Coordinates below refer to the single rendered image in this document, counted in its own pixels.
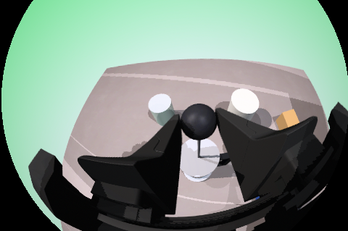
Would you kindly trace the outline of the orange box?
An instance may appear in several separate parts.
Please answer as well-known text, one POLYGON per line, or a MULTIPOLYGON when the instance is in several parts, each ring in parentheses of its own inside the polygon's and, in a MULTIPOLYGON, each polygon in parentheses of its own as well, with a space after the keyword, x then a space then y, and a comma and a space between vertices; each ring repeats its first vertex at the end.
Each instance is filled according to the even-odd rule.
POLYGON ((296 116, 296 112, 293 109, 288 110, 287 112, 282 112, 278 119, 276 119, 276 124, 278 124, 278 129, 283 130, 287 127, 292 127, 295 124, 298 124, 299 120, 296 116))

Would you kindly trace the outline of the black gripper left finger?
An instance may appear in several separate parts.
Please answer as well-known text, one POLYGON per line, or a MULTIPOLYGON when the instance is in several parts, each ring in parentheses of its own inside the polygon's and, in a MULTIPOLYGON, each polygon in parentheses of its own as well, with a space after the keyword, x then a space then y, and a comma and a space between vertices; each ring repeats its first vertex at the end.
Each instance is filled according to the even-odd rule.
POLYGON ((182 154, 179 114, 133 155, 116 158, 79 156, 78 163, 93 181, 144 190, 166 214, 175 214, 182 154))

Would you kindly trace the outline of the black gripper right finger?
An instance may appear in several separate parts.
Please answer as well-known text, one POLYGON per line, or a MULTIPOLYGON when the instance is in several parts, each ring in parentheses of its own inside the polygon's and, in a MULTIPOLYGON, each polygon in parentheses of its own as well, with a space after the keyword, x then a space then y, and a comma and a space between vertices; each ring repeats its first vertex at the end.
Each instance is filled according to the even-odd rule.
POLYGON ((244 202, 259 196, 258 190, 278 166, 284 152, 314 133, 318 117, 283 130, 255 124, 224 109, 215 109, 217 128, 231 159, 244 202))

